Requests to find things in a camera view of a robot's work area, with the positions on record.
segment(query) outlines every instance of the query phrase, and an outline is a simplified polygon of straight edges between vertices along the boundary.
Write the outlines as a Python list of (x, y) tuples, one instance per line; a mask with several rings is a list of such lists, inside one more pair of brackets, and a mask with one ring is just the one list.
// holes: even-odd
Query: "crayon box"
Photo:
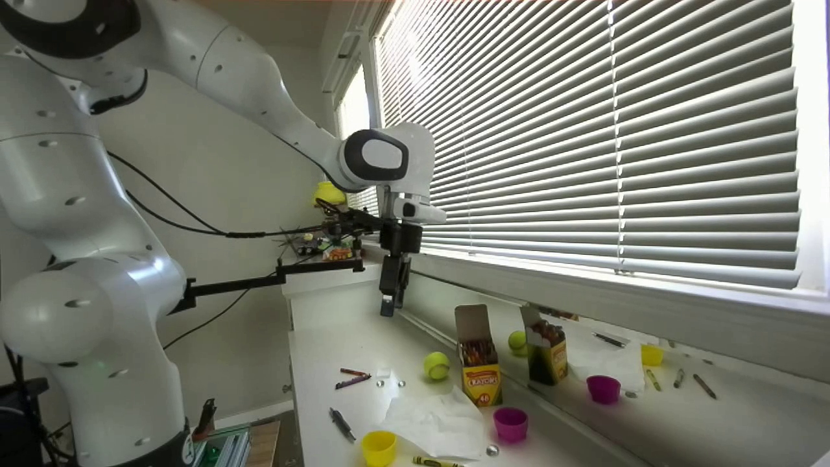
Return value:
[(527, 336), (527, 367), (530, 380), (556, 386), (568, 375), (568, 351), (561, 326), (550, 324), (539, 310), (525, 305), (521, 319)]
[(456, 307), (458, 358), (464, 393), (477, 407), (501, 404), (501, 372), (487, 305)]

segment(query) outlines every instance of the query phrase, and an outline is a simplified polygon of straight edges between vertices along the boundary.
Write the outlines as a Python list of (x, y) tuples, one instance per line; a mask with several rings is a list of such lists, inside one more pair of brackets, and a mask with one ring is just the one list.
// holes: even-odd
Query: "white wall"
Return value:
[[(311, 119), (325, 118), (316, 49), (270, 47), (286, 87)], [(97, 118), (109, 150), (156, 179), (191, 210), (220, 229), (285, 229), (319, 222), (311, 197), (320, 171), (259, 127), (200, 96), (180, 81), (150, 73), (146, 94), (131, 106)], [(125, 187), (171, 219), (192, 224), (137, 175), (113, 161)], [(187, 233), (149, 216), (171, 256), (199, 283), (270, 273), (281, 250), (270, 239), (234, 240)], [(2, 288), (43, 268), (49, 253), (0, 215)], [(159, 324), (162, 343), (221, 311), (235, 293), (204, 297), (198, 307)], [(247, 294), (224, 317), (168, 351), (182, 375), (185, 409), (195, 423), (202, 403), (217, 399), (218, 416), (291, 398), (285, 300), (279, 288)], [(39, 369), (27, 366), (27, 376)], [(0, 364), (0, 383), (11, 381)], [(68, 420), (66, 403), (53, 386), (42, 401), (44, 422)]]

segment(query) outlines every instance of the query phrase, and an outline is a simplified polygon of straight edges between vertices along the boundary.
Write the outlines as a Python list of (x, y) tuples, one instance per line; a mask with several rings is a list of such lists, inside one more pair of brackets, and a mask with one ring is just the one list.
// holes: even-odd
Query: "tabletop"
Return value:
[[(389, 402), (398, 396), (423, 397), (446, 394), (458, 386), (461, 370), (455, 358), (450, 377), (431, 382), (423, 375), (423, 358), (432, 351), (447, 351), (446, 344), (428, 336), (400, 316), (366, 316), (358, 321), (295, 330), (290, 334), (290, 358), (294, 380), (295, 408), (306, 465), (365, 465), (359, 441), (383, 420)], [(348, 375), (341, 367), (373, 375), (388, 371), (383, 387), (377, 378), (335, 391), (334, 385)], [(405, 386), (398, 385), (405, 381)], [(529, 396), (522, 386), (505, 379), (505, 406), (518, 406), (530, 414), (528, 438), (516, 445), (498, 441), (492, 425), (496, 408), (481, 409), (488, 440), (500, 454), (483, 455), (464, 465), (522, 467), (576, 467), (588, 465), (642, 465), (639, 460), (605, 439), (588, 433), (579, 424), (548, 416), (556, 409)], [(339, 410), (358, 442), (349, 443), (329, 417), (329, 408)], [(412, 465), (414, 455), (425, 455), (414, 445), (398, 440), (398, 457), (392, 466)]]

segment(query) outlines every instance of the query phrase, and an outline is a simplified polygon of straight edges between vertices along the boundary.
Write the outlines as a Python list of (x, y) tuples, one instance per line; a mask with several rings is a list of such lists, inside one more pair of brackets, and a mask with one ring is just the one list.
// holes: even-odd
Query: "yellow cup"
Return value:
[(642, 364), (646, 366), (660, 366), (663, 363), (663, 349), (655, 346), (641, 346)]
[(386, 467), (395, 461), (395, 445), (398, 437), (388, 431), (372, 431), (360, 442), (366, 465), (369, 467)]

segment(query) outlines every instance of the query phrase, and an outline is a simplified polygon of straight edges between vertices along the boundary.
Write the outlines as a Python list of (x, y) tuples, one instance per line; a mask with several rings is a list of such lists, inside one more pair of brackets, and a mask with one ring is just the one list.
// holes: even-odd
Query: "tissue paper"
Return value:
[(484, 420), (457, 387), (440, 396), (396, 397), (381, 430), (391, 431), (431, 457), (478, 459), (484, 452)]

